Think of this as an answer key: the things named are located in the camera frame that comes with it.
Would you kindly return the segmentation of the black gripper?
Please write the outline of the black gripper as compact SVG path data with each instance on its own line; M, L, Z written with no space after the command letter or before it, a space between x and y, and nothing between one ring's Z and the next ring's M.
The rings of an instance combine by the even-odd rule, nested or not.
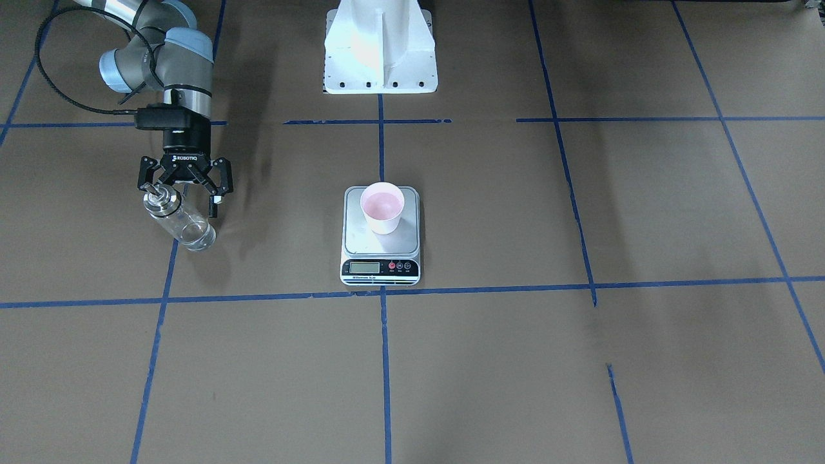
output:
M147 184L203 183L208 179L208 217L216 219L224 197L233 193L232 164L221 157L211 161L211 126L163 130L163 156L141 158L137 188L146 191ZM163 172L155 179L157 170Z

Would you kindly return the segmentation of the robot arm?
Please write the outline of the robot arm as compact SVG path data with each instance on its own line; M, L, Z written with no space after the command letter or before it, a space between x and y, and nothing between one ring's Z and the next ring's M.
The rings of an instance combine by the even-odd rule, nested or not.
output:
M129 30L128 44L106 51L99 73L125 97L161 92L162 100L133 112L136 128L162 133L162 157L144 157L138 188L150 183L197 184L209 193L208 215L233 191L231 164L214 159L211 100L214 46L180 1L79 1L77 6Z

